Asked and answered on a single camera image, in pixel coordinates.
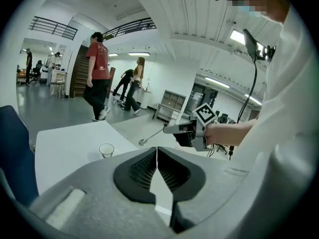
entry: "blue chair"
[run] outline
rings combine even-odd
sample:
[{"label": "blue chair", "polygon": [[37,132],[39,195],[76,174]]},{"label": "blue chair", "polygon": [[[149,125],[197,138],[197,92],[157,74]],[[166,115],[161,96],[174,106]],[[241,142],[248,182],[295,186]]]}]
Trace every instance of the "blue chair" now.
[{"label": "blue chair", "polygon": [[17,201],[30,206],[38,195],[29,131],[12,106],[0,108],[0,168]]}]

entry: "black shirt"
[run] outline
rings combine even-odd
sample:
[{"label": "black shirt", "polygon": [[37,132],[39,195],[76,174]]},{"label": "black shirt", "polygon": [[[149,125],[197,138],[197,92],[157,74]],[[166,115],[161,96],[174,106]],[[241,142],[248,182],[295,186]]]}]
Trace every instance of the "black shirt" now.
[{"label": "black shirt", "polygon": [[32,67],[32,53],[29,52],[28,56],[26,57],[26,62],[28,62],[28,59],[30,58],[30,62],[28,64],[28,68]]},{"label": "black shirt", "polygon": [[125,76],[123,77],[123,79],[125,81],[130,81],[131,80],[131,77],[133,77],[133,69],[129,69],[125,72]]}]

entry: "red t-shirt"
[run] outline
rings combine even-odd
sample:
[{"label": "red t-shirt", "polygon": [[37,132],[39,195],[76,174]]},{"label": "red t-shirt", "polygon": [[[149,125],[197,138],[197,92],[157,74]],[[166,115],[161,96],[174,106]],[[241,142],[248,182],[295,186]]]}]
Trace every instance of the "red t-shirt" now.
[{"label": "red t-shirt", "polygon": [[108,50],[101,42],[95,42],[90,45],[86,57],[96,58],[92,73],[92,80],[107,80],[111,78],[108,69],[108,55]]}]

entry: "metal railing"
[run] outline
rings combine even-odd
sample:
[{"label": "metal railing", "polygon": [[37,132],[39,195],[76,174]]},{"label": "metal railing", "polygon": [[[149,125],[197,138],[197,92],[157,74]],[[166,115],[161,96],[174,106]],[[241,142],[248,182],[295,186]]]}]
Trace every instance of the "metal railing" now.
[{"label": "metal railing", "polygon": [[109,40],[123,34],[155,28],[156,26],[151,18],[143,18],[107,31],[103,34],[103,37],[104,40]]},{"label": "metal railing", "polygon": [[29,29],[59,35],[71,40],[74,39],[74,36],[78,31],[76,28],[73,28],[71,26],[37,16],[35,16],[32,20]]}]

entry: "staircase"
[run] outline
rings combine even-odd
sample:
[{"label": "staircase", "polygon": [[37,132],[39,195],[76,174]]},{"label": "staircase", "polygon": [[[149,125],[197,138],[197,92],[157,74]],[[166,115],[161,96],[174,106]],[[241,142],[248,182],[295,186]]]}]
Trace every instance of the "staircase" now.
[{"label": "staircase", "polygon": [[89,59],[85,57],[87,52],[88,47],[81,45],[73,68],[70,98],[83,96],[89,70]]}]

